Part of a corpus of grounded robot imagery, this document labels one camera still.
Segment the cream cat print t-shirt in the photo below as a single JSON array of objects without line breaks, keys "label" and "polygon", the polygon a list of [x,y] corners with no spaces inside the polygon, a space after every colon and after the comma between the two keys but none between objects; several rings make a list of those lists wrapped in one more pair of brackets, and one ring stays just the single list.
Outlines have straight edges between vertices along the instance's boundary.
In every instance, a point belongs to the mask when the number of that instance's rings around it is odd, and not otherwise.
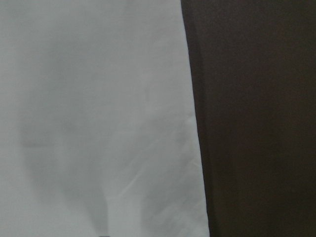
[{"label": "cream cat print t-shirt", "polygon": [[1,1],[0,234],[210,235],[180,1]]}]

